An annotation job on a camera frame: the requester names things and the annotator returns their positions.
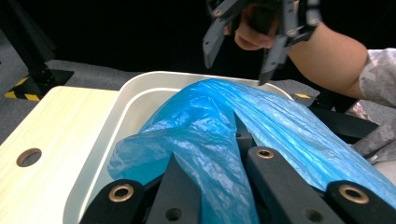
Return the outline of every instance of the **blue plastic bag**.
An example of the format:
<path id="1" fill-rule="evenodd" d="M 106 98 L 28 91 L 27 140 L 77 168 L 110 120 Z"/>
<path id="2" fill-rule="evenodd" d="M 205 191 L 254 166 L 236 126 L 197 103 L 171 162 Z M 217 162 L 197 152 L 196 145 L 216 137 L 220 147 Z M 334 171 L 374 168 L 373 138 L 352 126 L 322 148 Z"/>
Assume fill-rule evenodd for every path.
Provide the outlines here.
<path id="1" fill-rule="evenodd" d="M 361 184 L 396 208 L 396 188 L 305 106 L 231 81 L 209 79 L 177 93 L 140 133 L 119 141 L 108 171 L 145 184 L 172 152 L 200 187 L 204 223 L 258 223 L 235 141 L 233 112 L 263 146 L 279 151 L 308 184 Z"/>

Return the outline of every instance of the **wooden tabletop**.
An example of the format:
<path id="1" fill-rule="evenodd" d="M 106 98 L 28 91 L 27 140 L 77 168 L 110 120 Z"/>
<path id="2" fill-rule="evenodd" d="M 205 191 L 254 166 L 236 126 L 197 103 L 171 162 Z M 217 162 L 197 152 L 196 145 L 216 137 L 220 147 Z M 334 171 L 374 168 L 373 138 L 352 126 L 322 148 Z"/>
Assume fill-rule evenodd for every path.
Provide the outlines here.
<path id="1" fill-rule="evenodd" d="M 0 146 L 0 223 L 62 223 L 64 205 L 117 91 L 51 90 Z M 23 167 L 35 153 L 36 163 Z"/>

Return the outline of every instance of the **person's arm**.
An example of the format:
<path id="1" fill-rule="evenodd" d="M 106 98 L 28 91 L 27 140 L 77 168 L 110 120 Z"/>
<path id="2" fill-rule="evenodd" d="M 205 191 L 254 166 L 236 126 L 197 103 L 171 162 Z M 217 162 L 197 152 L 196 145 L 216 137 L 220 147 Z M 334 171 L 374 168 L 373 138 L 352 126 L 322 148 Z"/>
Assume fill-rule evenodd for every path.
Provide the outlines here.
<path id="1" fill-rule="evenodd" d="M 274 37 L 260 34 L 248 25 L 250 8 L 241 17 L 236 44 L 246 50 L 270 48 Z M 338 34 L 323 23 L 309 41 L 290 48 L 289 56 L 301 73 L 331 91 L 363 99 L 359 75 L 367 60 L 367 49 L 358 41 Z"/>

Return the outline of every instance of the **human hand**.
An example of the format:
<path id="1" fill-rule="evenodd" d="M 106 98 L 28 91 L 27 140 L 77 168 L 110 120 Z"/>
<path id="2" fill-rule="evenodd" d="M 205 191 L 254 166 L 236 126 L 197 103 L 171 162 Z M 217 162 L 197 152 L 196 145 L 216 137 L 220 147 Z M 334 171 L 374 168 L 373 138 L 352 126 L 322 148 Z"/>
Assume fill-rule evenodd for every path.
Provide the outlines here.
<path id="1" fill-rule="evenodd" d="M 268 35 L 255 31 L 249 24 L 254 11 L 254 6 L 247 6 L 241 13 L 241 21 L 235 31 L 235 43 L 245 50 L 270 49 L 274 45 L 276 29 L 279 24 L 275 19 Z"/>

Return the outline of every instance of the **white tray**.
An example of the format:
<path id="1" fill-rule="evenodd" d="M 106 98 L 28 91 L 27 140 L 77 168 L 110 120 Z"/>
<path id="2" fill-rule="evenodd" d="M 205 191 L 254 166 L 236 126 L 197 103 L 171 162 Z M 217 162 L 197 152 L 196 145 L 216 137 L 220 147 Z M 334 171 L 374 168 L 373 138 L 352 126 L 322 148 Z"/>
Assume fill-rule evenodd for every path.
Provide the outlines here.
<path id="1" fill-rule="evenodd" d="M 78 223 L 96 194 L 113 182 L 106 168 L 117 142 L 137 133 L 159 106 L 176 92 L 208 78 L 244 83 L 291 99 L 274 85 L 267 83 L 259 87 L 258 81 L 241 78 L 174 72 L 151 72 L 132 78 L 121 88 L 104 128 L 69 194 L 64 208 L 64 223 Z"/>

